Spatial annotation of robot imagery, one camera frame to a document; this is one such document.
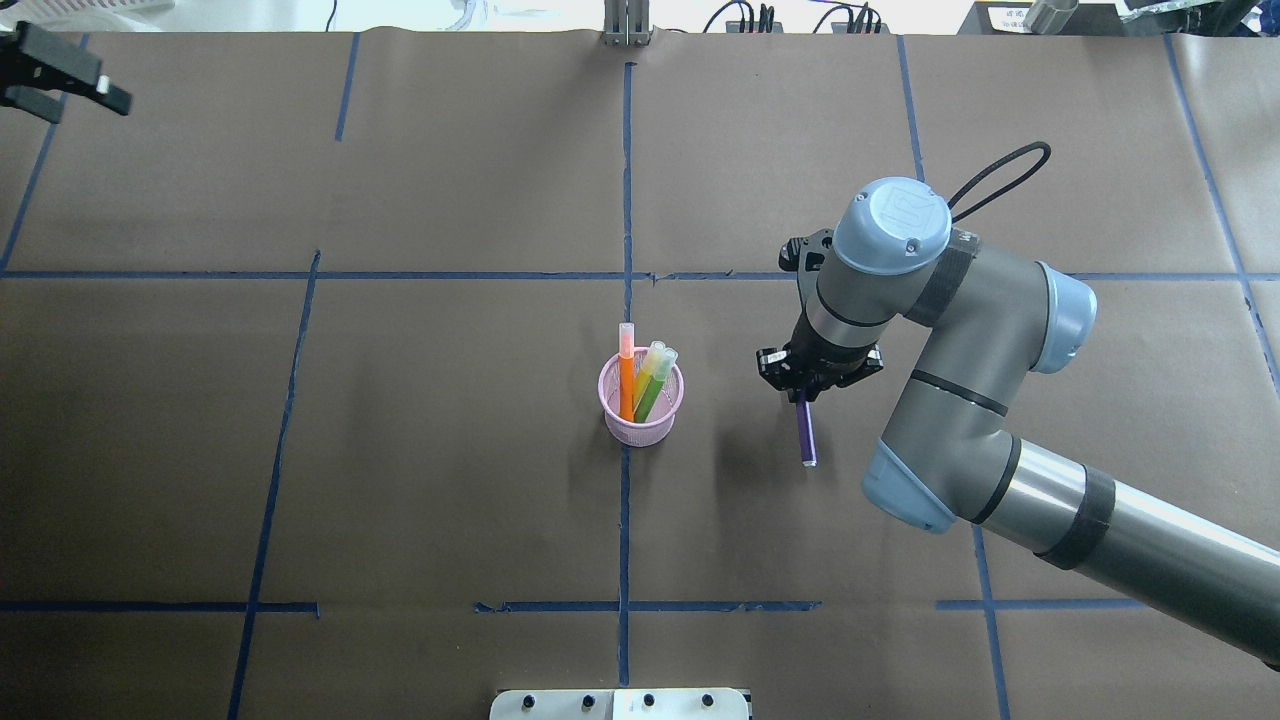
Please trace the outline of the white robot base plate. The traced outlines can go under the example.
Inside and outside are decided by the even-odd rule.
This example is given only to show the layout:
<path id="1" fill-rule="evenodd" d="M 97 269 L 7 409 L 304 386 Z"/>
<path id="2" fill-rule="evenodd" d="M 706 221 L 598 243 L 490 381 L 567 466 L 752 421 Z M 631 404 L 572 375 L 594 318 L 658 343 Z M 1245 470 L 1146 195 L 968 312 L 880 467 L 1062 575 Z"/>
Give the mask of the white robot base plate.
<path id="1" fill-rule="evenodd" d="M 490 719 L 753 719 L 749 691 L 730 687 L 512 689 Z"/>

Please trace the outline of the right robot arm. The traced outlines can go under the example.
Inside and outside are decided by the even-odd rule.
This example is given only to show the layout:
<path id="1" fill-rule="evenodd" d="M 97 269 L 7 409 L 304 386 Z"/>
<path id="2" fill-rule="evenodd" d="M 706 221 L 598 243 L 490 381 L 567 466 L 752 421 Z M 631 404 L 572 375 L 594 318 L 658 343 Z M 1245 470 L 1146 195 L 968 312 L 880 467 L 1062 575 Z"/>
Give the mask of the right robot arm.
<path id="1" fill-rule="evenodd" d="M 778 264 L 801 309 L 756 366 L 794 402 L 877 373 L 892 320 L 929 332 L 861 479 L 873 505 L 934 534 L 957 520 L 988 528 L 1277 666 L 1276 550 L 1007 430 L 1027 375 L 1062 370 L 1087 341 L 1089 286 L 987 245 L 900 176 L 860 188 L 833 227 L 788 240 Z"/>

